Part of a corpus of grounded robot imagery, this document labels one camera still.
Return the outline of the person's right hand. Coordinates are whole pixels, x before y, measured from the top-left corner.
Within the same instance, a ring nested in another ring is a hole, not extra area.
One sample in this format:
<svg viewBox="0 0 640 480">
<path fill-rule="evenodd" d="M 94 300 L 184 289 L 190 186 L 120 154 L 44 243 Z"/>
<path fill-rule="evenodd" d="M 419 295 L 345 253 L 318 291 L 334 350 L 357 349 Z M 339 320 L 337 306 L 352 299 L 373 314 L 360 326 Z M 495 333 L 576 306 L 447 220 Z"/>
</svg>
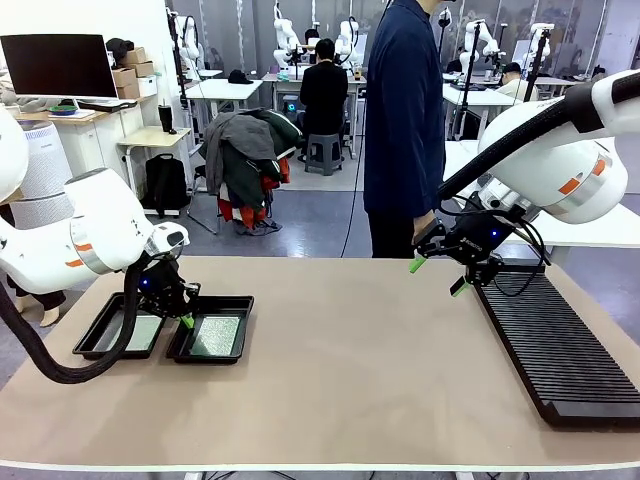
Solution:
<svg viewBox="0 0 640 480">
<path fill-rule="evenodd" d="M 427 229 L 427 227 L 431 224 L 431 222 L 435 219 L 435 215 L 433 211 L 427 212 L 425 215 L 421 217 L 417 217 L 413 219 L 413 239 L 412 243 L 415 244 L 423 231 Z"/>
</svg>

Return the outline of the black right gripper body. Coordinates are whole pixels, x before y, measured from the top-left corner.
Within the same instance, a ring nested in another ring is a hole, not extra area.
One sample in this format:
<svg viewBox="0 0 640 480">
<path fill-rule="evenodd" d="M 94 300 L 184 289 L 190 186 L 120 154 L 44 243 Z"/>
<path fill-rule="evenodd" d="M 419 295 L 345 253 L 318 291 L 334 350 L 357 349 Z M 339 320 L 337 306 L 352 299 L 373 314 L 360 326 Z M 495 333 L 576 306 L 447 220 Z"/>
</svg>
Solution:
<svg viewBox="0 0 640 480">
<path fill-rule="evenodd" d="M 487 260 L 513 232 L 515 225 L 500 211 L 464 212 L 441 241 L 444 254 L 461 264 Z"/>
</svg>

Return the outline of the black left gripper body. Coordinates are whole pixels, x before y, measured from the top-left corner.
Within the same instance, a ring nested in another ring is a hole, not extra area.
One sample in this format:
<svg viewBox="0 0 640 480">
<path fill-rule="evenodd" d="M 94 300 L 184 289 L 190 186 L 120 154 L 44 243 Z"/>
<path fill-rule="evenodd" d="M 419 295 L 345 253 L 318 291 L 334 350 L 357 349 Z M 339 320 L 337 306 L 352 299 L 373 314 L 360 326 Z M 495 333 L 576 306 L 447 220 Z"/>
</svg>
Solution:
<svg viewBox="0 0 640 480">
<path fill-rule="evenodd" d="M 174 259 L 158 260 L 142 273 L 138 283 L 143 309 L 162 318 L 192 317 L 200 290 L 200 283 L 180 276 Z"/>
</svg>

